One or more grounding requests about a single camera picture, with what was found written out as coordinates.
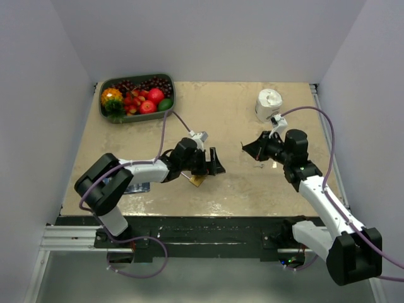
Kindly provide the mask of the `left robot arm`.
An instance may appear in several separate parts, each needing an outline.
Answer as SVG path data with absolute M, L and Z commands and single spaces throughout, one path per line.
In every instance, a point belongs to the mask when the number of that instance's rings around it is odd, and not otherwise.
M 166 183 L 182 172 L 195 176 L 226 173 L 214 147 L 206 150 L 196 140 L 183 138 L 175 148 L 155 160 L 119 160 L 111 153 L 102 155 L 75 183 L 74 190 L 87 204 L 93 216 L 108 231 L 109 241 L 125 247 L 131 240 L 128 221 L 117 206 L 127 188 L 144 183 Z

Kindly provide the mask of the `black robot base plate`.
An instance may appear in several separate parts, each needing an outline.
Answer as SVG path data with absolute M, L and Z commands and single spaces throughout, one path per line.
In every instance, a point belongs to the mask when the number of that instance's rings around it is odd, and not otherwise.
M 89 216 L 62 216 L 57 226 L 93 227 L 97 249 L 108 249 L 115 264 L 151 263 L 154 258 L 221 258 L 276 261 L 278 250 L 298 249 L 292 224 L 318 217 L 151 217 L 127 216 L 130 231 L 119 240 L 135 238 L 134 244 L 114 243 Z

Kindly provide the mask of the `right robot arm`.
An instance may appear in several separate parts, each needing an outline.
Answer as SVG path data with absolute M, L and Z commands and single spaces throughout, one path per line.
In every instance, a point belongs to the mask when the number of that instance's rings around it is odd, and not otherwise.
M 242 150 L 256 161 L 272 159 L 283 166 L 288 183 L 305 198 L 325 227 L 308 220 L 299 221 L 281 233 L 283 244 L 295 248 L 303 244 L 325 261 L 328 273 L 339 285 L 347 285 L 381 275 L 382 236 L 366 228 L 333 194 L 322 172 L 309 160 L 305 132 L 291 129 L 281 139 L 278 133 L 264 131 Z

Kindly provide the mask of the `large brass padlock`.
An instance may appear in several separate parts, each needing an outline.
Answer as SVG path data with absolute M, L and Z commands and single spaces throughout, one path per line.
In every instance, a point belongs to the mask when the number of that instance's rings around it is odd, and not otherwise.
M 191 175 L 188 176 L 184 172 L 181 173 L 181 176 L 185 177 L 191 184 L 196 187 L 199 187 L 203 181 L 206 179 L 204 175 Z

